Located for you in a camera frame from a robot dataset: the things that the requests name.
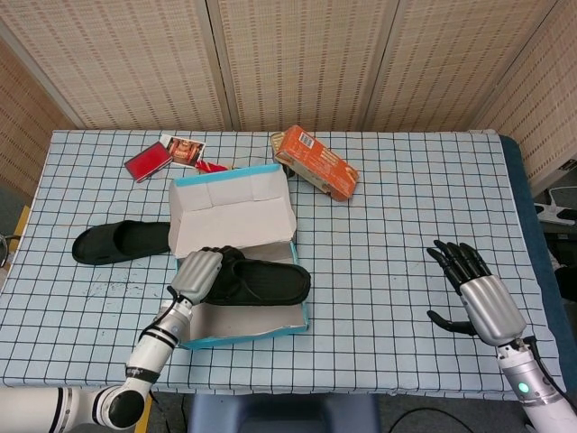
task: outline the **beige wall panel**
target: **beige wall panel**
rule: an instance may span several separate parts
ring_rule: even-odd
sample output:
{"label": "beige wall panel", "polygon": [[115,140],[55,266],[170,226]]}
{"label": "beige wall panel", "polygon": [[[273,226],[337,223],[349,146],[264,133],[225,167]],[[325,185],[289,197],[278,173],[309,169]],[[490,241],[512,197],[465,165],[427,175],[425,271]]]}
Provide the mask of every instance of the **beige wall panel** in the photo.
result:
{"label": "beige wall panel", "polygon": [[577,154],[577,2],[556,9],[473,125],[517,140],[534,192]]}
{"label": "beige wall panel", "polygon": [[390,2],[220,1],[242,129],[356,128]]}
{"label": "beige wall panel", "polygon": [[194,1],[0,0],[0,16],[88,128],[224,129]]}
{"label": "beige wall panel", "polygon": [[0,181],[32,201],[52,130],[73,127],[0,40]]}
{"label": "beige wall panel", "polygon": [[549,0],[401,0],[364,129],[468,127]]}

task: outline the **orange box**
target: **orange box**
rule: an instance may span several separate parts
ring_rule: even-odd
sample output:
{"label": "orange box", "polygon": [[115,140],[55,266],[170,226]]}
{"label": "orange box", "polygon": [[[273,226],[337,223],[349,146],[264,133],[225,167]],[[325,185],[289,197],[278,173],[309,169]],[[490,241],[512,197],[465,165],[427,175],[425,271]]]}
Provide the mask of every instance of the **orange box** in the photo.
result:
{"label": "orange box", "polygon": [[359,173],[298,125],[270,138],[275,159],[337,201],[353,195]]}

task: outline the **black slide sandal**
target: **black slide sandal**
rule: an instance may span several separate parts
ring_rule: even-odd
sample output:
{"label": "black slide sandal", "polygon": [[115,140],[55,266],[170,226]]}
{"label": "black slide sandal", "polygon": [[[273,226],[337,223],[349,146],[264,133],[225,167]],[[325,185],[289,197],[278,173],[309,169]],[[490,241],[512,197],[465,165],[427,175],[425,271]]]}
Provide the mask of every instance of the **black slide sandal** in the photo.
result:
{"label": "black slide sandal", "polygon": [[126,262],[169,251],[170,223],[121,221],[94,226],[72,245],[72,256],[79,263]]}
{"label": "black slide sandal", "polygon": [[310,274],[295,264],[248,260],[235,248],[224,255],[223,268],[204,302],[226,306],[296,305],[310,291]]}

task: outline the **red card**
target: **red card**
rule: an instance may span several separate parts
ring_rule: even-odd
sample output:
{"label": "red card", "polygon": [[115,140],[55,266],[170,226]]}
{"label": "red card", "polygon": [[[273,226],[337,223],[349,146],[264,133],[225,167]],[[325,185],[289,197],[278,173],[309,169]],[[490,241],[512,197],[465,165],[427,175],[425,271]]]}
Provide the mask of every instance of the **red card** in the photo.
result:
{"label": "red card", "polygon": [[161,142],[156,142],[143,152],[124,163],[134,180],[142,182],[155,171],[170,164],[172,156]]}

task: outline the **table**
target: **table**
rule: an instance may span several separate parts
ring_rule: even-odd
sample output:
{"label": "table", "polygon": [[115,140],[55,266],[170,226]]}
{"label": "table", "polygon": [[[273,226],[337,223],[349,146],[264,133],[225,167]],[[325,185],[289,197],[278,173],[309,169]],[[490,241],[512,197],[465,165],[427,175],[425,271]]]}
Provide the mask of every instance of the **table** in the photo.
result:
{"label": "table", "polygon": [[[6,385],[101,386],[124,381],[138,330],[151,322],[168,254],[91,267],[70,254],[87,227],[169,220],[170,166],[136,184],[123,163],[161,134],[207,143],[205,158],[271,162],[268,133],[57,131],[14,266],[0,296],[0,376]],[[301,264],[313,275],[305,334],[234,346],[177,349],[157,382],[174,392],[407,392],[511,398],[494,349],[434,327],[426,311],[465,319],[438,266],[436,238],[475,244],[507,283],[559,378],[496,134],[317,133],[359,169],[353,198],[337,203],[289,181]]]}

